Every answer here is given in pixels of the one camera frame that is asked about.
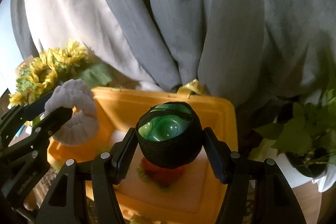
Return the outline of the grey curtain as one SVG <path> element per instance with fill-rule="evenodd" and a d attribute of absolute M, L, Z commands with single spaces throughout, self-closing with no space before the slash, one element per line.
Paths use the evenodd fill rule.
<path fill-rule="evenodd" d="M 236 107 L 316 100 L 335 71 L 335 0 L 105 0 L 135 59 L 164 91 L 192 80 Z M 10 0 L 23 57 L 25 0 Z"/>

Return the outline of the black green ball toy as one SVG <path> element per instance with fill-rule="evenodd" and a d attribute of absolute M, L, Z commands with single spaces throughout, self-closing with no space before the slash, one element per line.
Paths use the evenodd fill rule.
<path fill-rule="evenodd" d="M 144 157 L 161 168 L 190 164 L 202 149 L 200 119 L 186 102 L 151 107 L 139 119 L 135 130 Z"/>

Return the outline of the potted plant white pot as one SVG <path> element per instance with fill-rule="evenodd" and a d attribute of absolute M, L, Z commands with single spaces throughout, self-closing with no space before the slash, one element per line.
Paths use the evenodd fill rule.
<path fill-rule="evenodd" d="M 287 102 L 275 119 L 255 129 L 262 136 L 250 158 L 272 158 L 292 188 L 308 181 L 323 193 L 335 184 L 335 89 L 316 103 Z"/>

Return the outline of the white fluffy soft toy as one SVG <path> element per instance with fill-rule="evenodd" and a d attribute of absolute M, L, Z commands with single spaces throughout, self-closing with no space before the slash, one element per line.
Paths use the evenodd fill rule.
<path fill-rule="evenodd" d="M 52 138 L 67 146 L 79 146 L 94 138 L 99 130 L 97 107 L 93 92 L 81 80 L 68 80 L 55 88 L 45 103 L 45 116 L 64 107 L 72 110 L 72 116 Z"/>

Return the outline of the orange plastic storage crate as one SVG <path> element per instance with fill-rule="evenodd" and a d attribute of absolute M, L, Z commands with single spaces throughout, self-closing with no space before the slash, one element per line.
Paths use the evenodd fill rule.
<path fill-rule="evenodd" d="M 166 102 L 186 102 L 202 127 L 212 128 L 231 149 L 238 147 L 235 109 L 226 99 L 104 87 L 92 92 L 99 130 L 93 139 L 79 146 L 52 141 L 48 159 L 57 169 L 70 158 L 84 162 L 108 151 L 151 107 Z M 126 218 L 140 215 L 151 223 L 214 223 L 225 191 L 226 186 L 215 178 L 206 153 L 192 132 L 185 141 L 139 143 L 116 195 Z"/>

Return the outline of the patterned paisley table rug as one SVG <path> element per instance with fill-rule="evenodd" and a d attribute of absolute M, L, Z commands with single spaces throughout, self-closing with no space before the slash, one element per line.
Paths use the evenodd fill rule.
<path fill-rule="evenodd" d="M 109 161 L 63 165 L 37 215 L 37 223 L 88 223 L 85 182 L 92 181 L 98 221 L 124 223 L 123 209 L 151 223 L 242 223 L 249 177 L 231 176 L 224 182 L 194 187 L 183 179 L 163 196 L 158 190 L 141 190 L 138 184 L 125 185 L 126 196 L 114 186 L 126 178 L 128 168 Z"/>

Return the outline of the beige curtain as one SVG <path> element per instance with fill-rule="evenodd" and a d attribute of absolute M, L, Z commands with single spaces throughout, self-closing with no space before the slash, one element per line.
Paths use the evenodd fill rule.
<path fill-rule="evenodd" d="M 161 91 L 135 59 L 105 0 L 25 0 L 25 8 L 39 52 L 79 42 L 111 66 L 118 86 Z"/>

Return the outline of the red pompom ball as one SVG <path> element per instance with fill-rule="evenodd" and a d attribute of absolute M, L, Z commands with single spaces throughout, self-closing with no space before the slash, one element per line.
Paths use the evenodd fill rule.
<path fill-rule="evenodd" d="M 185 166 L 175 169 L 161 168 L 143 157 L 139 165 L 138 174 L 141 178 L 155 183 L 160 188 L 169 188 L 182 178 L 185 171 Z"/>

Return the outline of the sunflower bouquet in vase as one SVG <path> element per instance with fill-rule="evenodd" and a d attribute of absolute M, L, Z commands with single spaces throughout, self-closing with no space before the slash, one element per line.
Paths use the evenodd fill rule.
<path fill-rule="evenodd" d="M 64 48 L 49 48 L 31 61 L 19 65 L 16 92 L 10 95 L 9 104 L 34 103 L 71 79 L 81 79 L 91 89 L 107 86 L 114 75 L 112 68 L 87 47 L 69 40 Z"/>

